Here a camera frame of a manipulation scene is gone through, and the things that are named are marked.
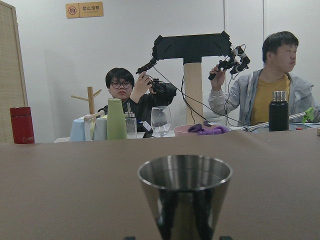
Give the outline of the steel double jigger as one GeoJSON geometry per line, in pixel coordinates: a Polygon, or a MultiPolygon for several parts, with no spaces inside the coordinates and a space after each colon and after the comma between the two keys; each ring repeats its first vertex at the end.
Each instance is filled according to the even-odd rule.
{"type": "Polygon", "coordinates": [[[211,240],[233,169],[203,155],[169,155],[137,171],[164,240],[211,240]]]}

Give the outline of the green cup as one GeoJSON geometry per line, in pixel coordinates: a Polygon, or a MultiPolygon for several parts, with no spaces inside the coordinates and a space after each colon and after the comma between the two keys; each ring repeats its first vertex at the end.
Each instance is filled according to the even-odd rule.
{"type": "Polygon", "coordinates": [[[107,139],[123,140],[126,138],[127,128],[122,101],[118,98],[110,98],[107,111],[107,139]]]}

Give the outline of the white cup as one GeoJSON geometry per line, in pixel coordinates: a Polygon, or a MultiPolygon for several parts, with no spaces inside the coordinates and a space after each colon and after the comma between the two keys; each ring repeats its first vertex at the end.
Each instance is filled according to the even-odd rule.
{"type": "Polygon", "coordinates": [[[104,141],[107,140],[107,138],[107,118],[99,117],[95,121],[93,140],[104,141]]]}

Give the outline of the wooden cup tree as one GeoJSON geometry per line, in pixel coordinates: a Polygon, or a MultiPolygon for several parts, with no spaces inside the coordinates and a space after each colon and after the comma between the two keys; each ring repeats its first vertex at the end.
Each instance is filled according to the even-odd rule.
{"type": "Polygon", "coordinates": [[[101,110],[99,112],[95,111],[95,97],[101,93],[101,89],[94,92],[92,86],[87,87],[87,98],[71,95],[72,98],[83,100],[88,102],[89,114],[79,117],[78,119],[82,119],[85,122],[93,122],[95,123],[97,118],[103,117],[105,115],[105,111],[101,110]]]}

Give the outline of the light blue cup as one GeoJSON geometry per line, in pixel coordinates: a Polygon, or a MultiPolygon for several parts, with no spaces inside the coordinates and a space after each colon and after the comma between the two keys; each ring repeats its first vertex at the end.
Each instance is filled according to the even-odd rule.
{"type": "Polygon", "coordinates": [[[74,119],[70,131],[70,142],[83,142],[85,141],[85,122],[83,119],[74,119]]]}

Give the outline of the stemless wine glass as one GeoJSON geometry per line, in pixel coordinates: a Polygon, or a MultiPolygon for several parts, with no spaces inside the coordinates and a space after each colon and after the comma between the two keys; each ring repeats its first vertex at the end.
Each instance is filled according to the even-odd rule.
{"type": "Polygon", "coordinates": [[[150,120],[154,136],[165,137],[172,124],[170,108],[168,106],[153,107],[150,120]]]}

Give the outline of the pink bowl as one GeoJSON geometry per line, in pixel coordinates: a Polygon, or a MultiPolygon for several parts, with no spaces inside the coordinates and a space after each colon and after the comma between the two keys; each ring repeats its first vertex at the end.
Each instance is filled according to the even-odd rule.
{"type": "MultiPolygon", "coordinates": [[[[181,137],[181,136],[199,136],[197,135],[195,132],[187,132],[188,128],[190,128],[193,125],[181,125],[181,126],[177,126],[174,128],[174,134],[176,137],[181,137]]],[[[220,126],[220,125],[210,125],[210,126],[206,126],[203,125],[204,128],[208,128],[208,127],[216,127],[216,126],[220,126]]]]}

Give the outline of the glass dispenser bottle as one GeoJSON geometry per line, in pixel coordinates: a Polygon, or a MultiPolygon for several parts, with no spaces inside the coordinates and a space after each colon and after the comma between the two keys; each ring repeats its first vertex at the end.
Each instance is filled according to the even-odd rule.
{"type": "Polygon", "coordinates": [[[135,113],[131,109],[131,104],[128,102],[127,111],[124,113],[125,124],[126,124],[126,133],[128,139],[137,138],[137,119],[135,113]]]}

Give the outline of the person in black jacket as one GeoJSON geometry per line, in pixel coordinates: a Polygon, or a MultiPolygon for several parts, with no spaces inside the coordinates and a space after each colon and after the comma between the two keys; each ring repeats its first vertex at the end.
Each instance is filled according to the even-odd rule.
{"type": "Polygon", "coordinates": [[[177,95],[177,88],[171,83],[160,82],[162,92],[152,88],[152,79],[146,72],[142,72],[137,80],[125,68],[115,67],[105,77],[106,87],[113,98],[120,99],[123,111],[128,110],[135,114],[138,132],[150,132],[151,113],[153,107],[169,106],[177,95]]]}

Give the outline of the purple cloth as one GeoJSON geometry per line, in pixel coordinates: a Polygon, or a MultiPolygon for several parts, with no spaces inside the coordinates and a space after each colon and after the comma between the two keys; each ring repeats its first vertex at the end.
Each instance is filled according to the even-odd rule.
{"type": "Polygon", "coordinates": [[[204,126],[200,123],[194,124],[187,129],[188,133],[196,133],[199,136],[202,135],[220,135],[224,133],[228,133],[230,130],[225,126],[215,126],[204,128],[204,126]]]}

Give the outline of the black teleoperation rig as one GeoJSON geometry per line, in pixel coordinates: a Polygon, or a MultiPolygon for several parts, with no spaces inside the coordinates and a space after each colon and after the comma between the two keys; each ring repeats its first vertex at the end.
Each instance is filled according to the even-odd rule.
{"type": "Polygon", "coordinates": [[[224,56],[227,59],[219,63],[219,67],[230,73],[238,74],[248,68],[250,59],[241,46],[232,47],[230,36],[221,33],[158,36],[152,48],[152,59],[146,65],[138,68],[137,74],[151,69],[159,60],[183,59],[184,90],[181,92],[185,102],[186,122],[201,123],[203,117],[202,92],[202,58],[224,56]]]}

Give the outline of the black thermos bottle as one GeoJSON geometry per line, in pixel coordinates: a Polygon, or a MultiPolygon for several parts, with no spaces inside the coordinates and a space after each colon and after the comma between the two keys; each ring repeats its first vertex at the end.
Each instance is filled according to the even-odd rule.
{"type": "Polygon", "coordinates": [[[289,115],[289,104],[287,102],[285,90],[277,90],[272,92],[272,100],[269,104],[268,121],[271,119],[273,115],[272,110],[276,110],[276,116],[280,115],[281,110],[283,110],[286,114],[289,115]]]}

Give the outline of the red thermos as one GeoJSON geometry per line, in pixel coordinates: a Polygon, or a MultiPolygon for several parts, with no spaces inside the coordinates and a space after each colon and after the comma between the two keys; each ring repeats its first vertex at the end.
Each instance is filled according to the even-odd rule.
{"type": "Polygon", "coordinates": [[[13,142],[15,144],[34,144],[34,130],[31,115],[31,108],[12,107],[9,109],[13,142]]]}

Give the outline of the yellow wall sign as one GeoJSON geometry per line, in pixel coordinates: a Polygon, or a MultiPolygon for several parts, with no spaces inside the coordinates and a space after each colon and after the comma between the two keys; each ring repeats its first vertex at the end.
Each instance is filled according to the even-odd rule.
{"type": "Polygon", "coordinates": [[[66,12],[66,17],[68,19],[103,17],[104,16],[103,2],[96,1],[96,2],[66,3],[65,12],[66,12]]]}

